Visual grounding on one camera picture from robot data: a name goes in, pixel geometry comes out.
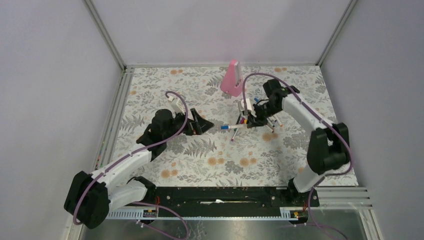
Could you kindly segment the magenta capped white marker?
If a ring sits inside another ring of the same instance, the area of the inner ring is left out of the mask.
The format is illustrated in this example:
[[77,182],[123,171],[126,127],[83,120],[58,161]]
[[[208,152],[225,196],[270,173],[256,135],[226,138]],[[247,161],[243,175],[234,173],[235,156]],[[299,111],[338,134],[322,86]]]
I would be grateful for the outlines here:
[[235,137],[237,136],[237,133],[238,133],[238,128],[236,128],[234,131],[233,131],[233,135],[232,135],[232,137],[231,137],[231,139],[230,139],[230,141],[231,142],[233,142],[234,140],[235,140]]

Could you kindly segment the blue capped white marker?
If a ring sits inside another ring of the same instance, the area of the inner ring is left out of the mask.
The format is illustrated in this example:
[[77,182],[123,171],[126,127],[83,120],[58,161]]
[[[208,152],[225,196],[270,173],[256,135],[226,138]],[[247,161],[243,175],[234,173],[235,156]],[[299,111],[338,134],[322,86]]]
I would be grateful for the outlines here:
[[234,124],[234,125],[222,125],[220,127],[221,130],[230,130],[230,129],[240,129],[240,128],[247,128],[247,124]]

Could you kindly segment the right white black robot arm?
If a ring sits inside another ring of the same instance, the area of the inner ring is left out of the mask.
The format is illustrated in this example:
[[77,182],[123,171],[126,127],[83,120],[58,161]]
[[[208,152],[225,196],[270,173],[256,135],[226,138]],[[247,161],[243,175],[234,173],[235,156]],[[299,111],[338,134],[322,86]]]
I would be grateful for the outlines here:
[[266,99],[251,103],[246,97],[238,102],[240,114],[247,119],[247,128],[266,127],[268,120],[280,112],[291,115],[310,135],[304,170],[289,181],[287,201],[301,205],[306,192],[326,176],[335,176],[336,170],[351,166],[348,127],[340,122],[326,120],[301,97],[300,91],[278,79],[263,84]]

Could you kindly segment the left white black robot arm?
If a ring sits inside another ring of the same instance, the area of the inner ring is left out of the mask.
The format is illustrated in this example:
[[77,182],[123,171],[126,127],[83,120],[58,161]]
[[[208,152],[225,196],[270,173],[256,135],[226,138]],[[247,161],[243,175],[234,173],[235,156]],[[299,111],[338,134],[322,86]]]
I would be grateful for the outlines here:
[[74,176],[64,210],[73,215],[78,224],[94,229],[111,211],[133,202],[144,206],[152,204],[155,200],[153,184],[145,178],[136,177],[125,185],[118,184],[156,159],[173,137],[202,135],[214,127],[213,122],[202,118],[194,108],[190,112],[192,118],[183,112],[173,115],[168,109],[158,110],[127,155],[91,173],[80,171]]

